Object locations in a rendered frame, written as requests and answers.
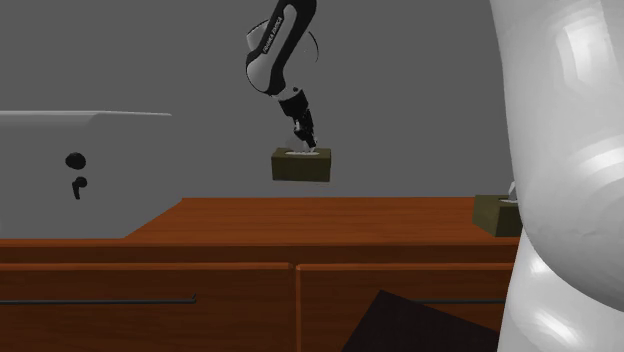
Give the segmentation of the olive tissue box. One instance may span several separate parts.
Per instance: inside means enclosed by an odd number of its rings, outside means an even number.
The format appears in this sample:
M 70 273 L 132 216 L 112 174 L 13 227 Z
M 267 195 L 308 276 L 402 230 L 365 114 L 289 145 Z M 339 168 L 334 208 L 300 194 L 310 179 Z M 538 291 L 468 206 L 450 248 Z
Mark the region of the olive tissue box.
M 506 194 L 476 195 L 472 223 L 493 237 L 520 237 L 523 225 L 515 189 L 512 181 Z
M 271 155 L 272 179 L 275 181 L 329 182 L 331 166 L 330 148 L 318 148 L 314 152 L 277 148 Z

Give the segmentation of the brown wooden chest of drawers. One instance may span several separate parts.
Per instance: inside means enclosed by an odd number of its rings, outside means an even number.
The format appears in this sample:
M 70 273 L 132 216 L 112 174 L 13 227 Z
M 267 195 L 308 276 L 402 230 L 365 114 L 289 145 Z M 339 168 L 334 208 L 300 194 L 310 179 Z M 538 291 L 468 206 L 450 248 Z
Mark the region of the brown wooden chest of drawers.
M 381 290 L 499 333 L 518 246 L 470 198 L 186 199 L 113 240 L 0 240 L 0 352 L 341 352 Z

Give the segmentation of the white tub with black knobs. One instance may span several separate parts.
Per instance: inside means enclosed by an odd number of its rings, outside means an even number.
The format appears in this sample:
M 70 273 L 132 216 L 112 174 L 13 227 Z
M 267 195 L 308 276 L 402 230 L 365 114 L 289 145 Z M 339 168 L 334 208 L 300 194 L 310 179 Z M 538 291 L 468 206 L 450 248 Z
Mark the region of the white tub with black knobs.
M 0 239 L 123 238 L 181 200 L 166 113 L 0 111 Z

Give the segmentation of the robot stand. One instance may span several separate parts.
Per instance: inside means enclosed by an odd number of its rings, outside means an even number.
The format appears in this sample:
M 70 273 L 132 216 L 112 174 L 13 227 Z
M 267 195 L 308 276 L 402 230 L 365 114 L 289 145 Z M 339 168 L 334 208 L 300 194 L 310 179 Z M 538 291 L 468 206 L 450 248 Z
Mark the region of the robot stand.
M 499 333 L 381 290 L 341 352 L 497 352 Z

